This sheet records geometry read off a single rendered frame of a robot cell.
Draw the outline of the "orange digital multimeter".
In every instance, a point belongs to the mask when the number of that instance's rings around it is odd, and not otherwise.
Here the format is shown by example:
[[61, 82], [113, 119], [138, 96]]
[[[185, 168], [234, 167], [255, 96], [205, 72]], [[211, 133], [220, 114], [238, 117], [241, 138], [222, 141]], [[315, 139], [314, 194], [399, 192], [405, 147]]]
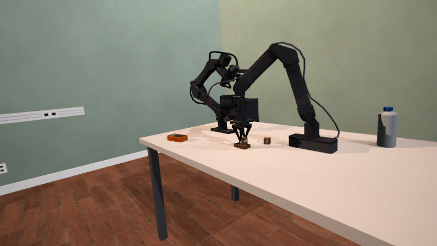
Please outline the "orange digital multimeter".
[[174, 134], [168, 135], [167, 139], [169, 141], [184, 142], [184, 141], [188, 140], [188, 136], [174, 133]]

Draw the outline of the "brown rectangular tray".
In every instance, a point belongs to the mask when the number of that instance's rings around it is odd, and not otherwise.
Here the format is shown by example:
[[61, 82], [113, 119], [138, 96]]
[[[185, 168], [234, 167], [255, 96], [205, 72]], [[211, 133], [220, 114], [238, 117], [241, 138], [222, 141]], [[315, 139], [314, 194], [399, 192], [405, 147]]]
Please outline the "brown rectangular tray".
[[234, 143], [234, 147], [245, 150], [245, 149], [250, 148], [250, 144], [248, 144], [248, 143], [247, 144], [239, 144], [239, 142], [238, 142], [238, 143]]

